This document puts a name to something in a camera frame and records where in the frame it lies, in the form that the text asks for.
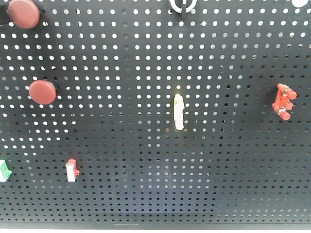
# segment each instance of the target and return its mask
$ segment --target red plastic piece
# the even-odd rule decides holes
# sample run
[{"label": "red plastic piece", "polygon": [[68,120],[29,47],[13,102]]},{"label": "red plastic piece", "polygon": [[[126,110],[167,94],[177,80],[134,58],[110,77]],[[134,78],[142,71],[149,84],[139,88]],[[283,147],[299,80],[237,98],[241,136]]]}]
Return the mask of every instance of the red plastic piece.
[{"label": "red plastic piece", "polygon": [[49,81],[37,80],[29,86],[29,95],[36,103],[50,104],[56,99],[56,89]]},{"label": "red plastic piece", "polygon": [[272,104],[273,110],[283,119],[289,120],[291,115],[286,110],[293,108],[293,103],[290,100],[297,98],[297,93],[291,90],[287,85],[278,84],[278,92],[276,101]]},{"label": "red plastic piece", "polygon": [[80,171],[77,170],[76,160],[75,159],[69,159],[68,162],[66,163],[66,167],[68,167],[68,166],[73,167],[73,177],[70,177],[70,174],[68,174],[68,170],[67,170],[67,178],[68,178],[68,181],[73,182],[76,179],[77,175],[80,174]]},{"label": "red plastic piece", "polygon": [[33,28],[40,19],[39,9],[32,0],[12,0],[8,11],[11,20],[20,28]]}]

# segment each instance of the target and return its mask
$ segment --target white dot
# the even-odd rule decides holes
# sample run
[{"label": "white dot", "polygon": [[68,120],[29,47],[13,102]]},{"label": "white dot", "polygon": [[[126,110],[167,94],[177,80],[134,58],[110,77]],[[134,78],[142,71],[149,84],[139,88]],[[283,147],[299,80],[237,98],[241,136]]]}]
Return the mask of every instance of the white dot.
[{"label": "white dot", "polygon": [[302,7],[308,3],[308,0],[292,0],[294,7]]}]

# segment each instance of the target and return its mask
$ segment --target green and white block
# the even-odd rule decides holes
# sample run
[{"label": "green and white block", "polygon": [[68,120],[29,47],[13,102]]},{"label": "green and white block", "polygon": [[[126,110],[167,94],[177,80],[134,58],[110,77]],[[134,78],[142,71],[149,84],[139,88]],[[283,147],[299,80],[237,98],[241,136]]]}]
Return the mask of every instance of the green and white block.
[{"label": "green and white block", "polygon": [[8,169],[5,160],[0,160],[0,182],[6,182],[12,171]]}]

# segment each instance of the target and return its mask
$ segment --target black pegboard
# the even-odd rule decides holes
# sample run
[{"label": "black pegboard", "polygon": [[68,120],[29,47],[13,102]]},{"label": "black pegboard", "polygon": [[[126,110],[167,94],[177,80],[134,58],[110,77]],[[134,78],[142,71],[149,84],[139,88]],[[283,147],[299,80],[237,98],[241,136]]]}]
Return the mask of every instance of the black pegboard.
[{"label": "black pegboard", "polygon": [[[0,227],[310,228],[310,2],[35,3],[37,27],[0,27]],[[52,105],[28,96],[42,79]]]}]

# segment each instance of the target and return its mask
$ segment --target red knob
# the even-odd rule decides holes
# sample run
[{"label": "red knob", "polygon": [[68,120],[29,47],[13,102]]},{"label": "red knob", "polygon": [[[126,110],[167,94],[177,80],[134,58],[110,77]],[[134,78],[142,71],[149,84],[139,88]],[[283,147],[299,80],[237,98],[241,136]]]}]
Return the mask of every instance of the red knob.
[{"label": "red knob", "polygon": [[33,28],[39,22],[40,12],[32,0],[12,0],[8,10],[11,20],[20,28]]},{"label": "red knob", "polygon": [[294,92],[293,90],[287,90],[287,91],[285,92],[285,94],[286,94],[287,97],[288,97],[289,99],[291,99],[291,100],[294,100],[294,99],[296,99],[296,97],[297,97],[297,93]]},{"label": "red knob", "polygon": [[288,113],[288,112],[280,112],[280,117],[283,119],[283,120],[289,120],[291,118],[291,115]]},{"label": "red knob", "polygon": [[36,103],[50,104],[56,99],[56,89],[51,82],[38,80],[29,86],[29,95]]}]

